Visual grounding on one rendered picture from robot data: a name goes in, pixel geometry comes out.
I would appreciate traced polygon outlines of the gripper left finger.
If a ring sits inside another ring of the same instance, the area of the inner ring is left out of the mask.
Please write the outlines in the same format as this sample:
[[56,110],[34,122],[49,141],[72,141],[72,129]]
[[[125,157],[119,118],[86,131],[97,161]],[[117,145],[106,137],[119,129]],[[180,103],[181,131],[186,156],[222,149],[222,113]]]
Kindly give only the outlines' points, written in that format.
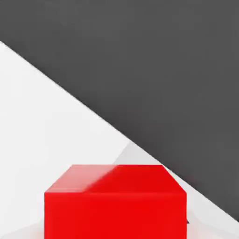
[[3,236],[3,239],[44,239],[42,223],[33,224]]

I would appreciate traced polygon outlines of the small red cube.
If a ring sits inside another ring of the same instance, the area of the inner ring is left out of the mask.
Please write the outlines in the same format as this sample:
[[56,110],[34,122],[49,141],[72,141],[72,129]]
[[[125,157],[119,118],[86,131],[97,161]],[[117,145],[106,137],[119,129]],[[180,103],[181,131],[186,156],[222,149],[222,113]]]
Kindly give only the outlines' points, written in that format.
[[72,165],[44,193],[44,239],[187,239],[187,194],[162,165]]

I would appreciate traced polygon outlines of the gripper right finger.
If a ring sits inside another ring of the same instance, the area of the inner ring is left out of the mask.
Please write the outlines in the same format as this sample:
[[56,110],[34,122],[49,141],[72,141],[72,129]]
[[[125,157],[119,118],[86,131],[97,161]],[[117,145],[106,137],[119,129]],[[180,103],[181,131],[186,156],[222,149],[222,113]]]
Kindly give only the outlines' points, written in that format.
[[188,218],[188,222],[187,239],[227,239],[224,233],[197,219]]

